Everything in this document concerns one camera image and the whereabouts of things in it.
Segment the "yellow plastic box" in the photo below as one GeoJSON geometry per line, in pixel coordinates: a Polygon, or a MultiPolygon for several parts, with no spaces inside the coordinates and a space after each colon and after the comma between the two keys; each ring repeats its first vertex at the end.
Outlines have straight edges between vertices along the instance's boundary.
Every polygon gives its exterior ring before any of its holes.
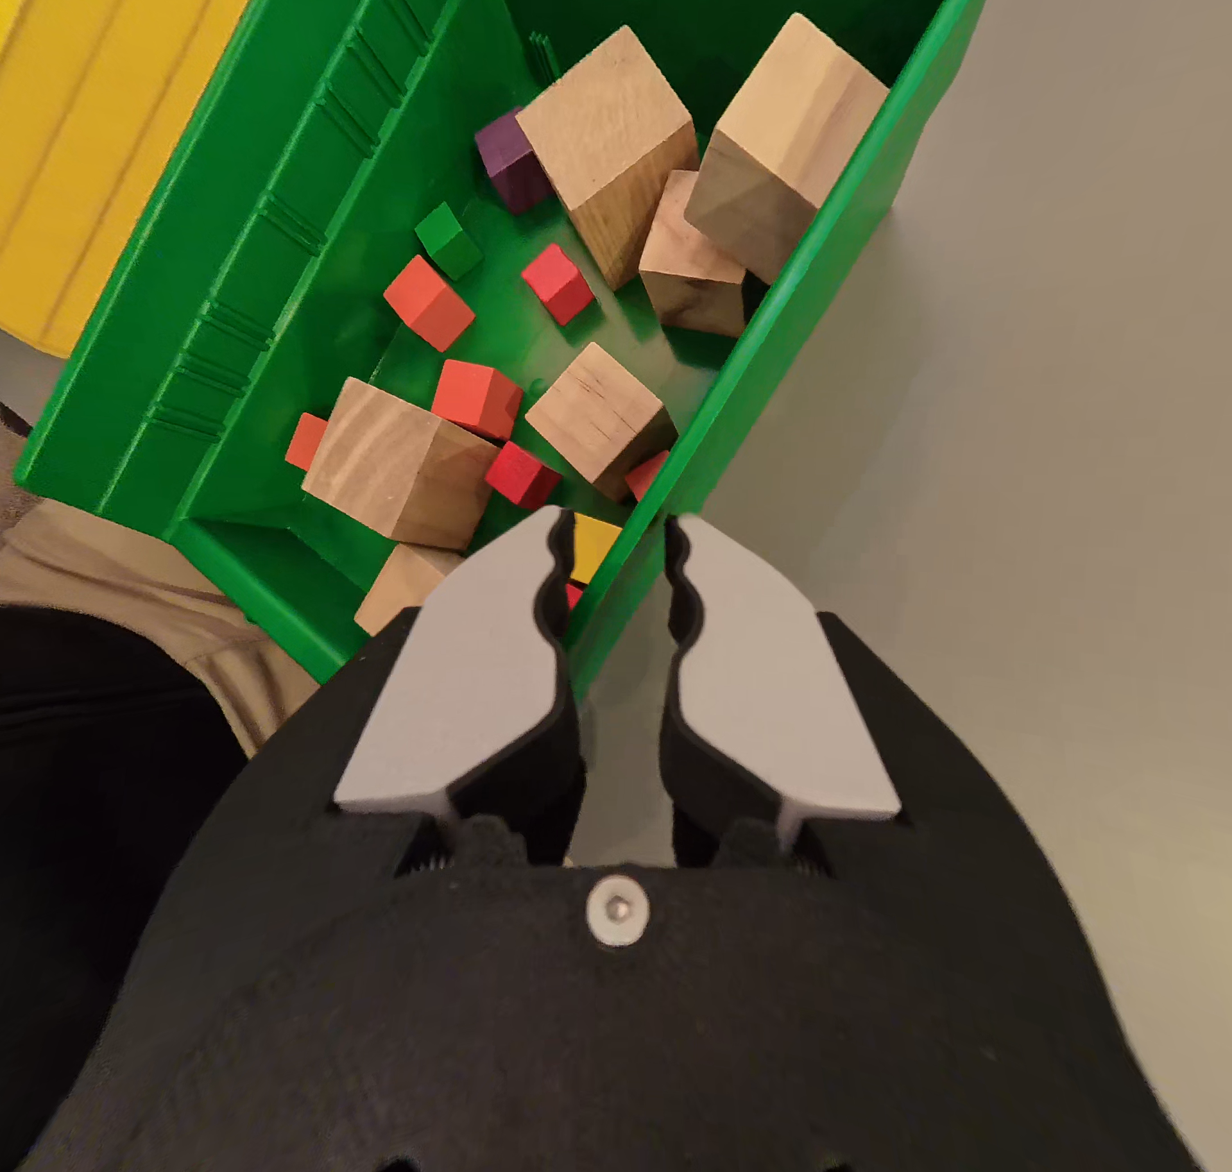
{"type": "Polygon", "coordinates": [[[249,0],[3,0],[3,332],[67,360],[249,0]]]}

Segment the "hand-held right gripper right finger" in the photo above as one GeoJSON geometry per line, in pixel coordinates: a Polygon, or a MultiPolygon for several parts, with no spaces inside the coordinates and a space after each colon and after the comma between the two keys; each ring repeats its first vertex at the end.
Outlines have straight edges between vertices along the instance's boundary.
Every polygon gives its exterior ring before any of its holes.
{"type": "Polygon", "coordinates": [[[674,864],[710,867],[740,822],[765,825],[772,853],[807,822],[893,822],[900,795],[811,600],[698,516],[668,518],[664,578],[674,864]]]}

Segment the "green plastic box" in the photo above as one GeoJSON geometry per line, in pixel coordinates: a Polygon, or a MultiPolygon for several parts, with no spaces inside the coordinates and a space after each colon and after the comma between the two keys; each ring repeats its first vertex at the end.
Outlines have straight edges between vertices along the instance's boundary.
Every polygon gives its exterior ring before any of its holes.
{"type": "Polygon", "coordinates": [[[385,288],[441,201],[484,258],[452,356],[536,401],[599,341],[680,430],[629,511],[562,469],[555,503],[621,522],[567,630],[575,694],[662,572],[662,516],[698,512],[898,197],[987,0],[252,0],[18,465],[31,493],[156,534],[317,681],[365,644],[353,612],[391,543],[302,489],[303,411],[347,379],[420,406],[441,354],[385,288]],[[662,332],[639,281],[558,327],[521,281],[550,242],[584,266],[555,198],[511,217],[474,134],[629,25],[705,144],[790,12],[888,86],[849,173],[738,340],[662,332]]]}

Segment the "person's black garment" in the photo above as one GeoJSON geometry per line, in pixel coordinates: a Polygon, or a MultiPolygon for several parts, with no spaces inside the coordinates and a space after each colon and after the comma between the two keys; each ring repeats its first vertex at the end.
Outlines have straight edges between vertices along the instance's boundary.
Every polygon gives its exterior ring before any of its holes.
{"type": "Polygon", "coordinates": [[[3,1171],[71,1092],[169,876],[245,760],[156,644],[3,607],[3,1171]]]}

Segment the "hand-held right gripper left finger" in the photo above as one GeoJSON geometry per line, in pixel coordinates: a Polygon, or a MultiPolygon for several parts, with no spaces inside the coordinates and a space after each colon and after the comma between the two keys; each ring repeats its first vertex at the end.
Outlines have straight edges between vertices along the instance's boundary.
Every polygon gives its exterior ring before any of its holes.
{"type": "Polygon", "coordinates": [[[424,600],[332,794],[341,813],[494,815],[565,867],[587,767],[562,636],[575,512],[545,506],[424,600]]]}

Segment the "person's beige garment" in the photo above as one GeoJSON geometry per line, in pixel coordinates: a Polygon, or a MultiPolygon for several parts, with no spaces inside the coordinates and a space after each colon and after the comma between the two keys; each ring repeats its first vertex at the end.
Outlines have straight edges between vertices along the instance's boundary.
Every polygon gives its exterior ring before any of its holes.
{"type": "Polygon", "coordinates": [[[92,615],[159,646],[253,755],[319,689],[175,547],[64,503],[3,534],[3,606],[92,615]]]}

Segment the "pile of wooden coloured cubes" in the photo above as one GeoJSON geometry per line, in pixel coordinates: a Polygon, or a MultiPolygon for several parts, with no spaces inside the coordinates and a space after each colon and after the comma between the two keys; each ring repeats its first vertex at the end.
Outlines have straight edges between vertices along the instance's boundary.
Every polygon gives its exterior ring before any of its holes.
{"type": "MultiPolygon", "coordinates": [[[[693,117],[633,29],[516,112],[609,291],[639,278],[657,330],[736,340],[751,278],[772,283],[888,99],[888,86],[792,12],[738,88],[705,153],[693,117]]],[[[481,511],[533,512],[562,473],[539,437],[616,506],[644,501],[680,437],[657,385],[590,340],[529,405],[493,364],[444,360],[430,406],[347,379],[326,421],[299,428],[313,501],[393,539],[353,622],[377,636],[465,563],[481,511]]]]}

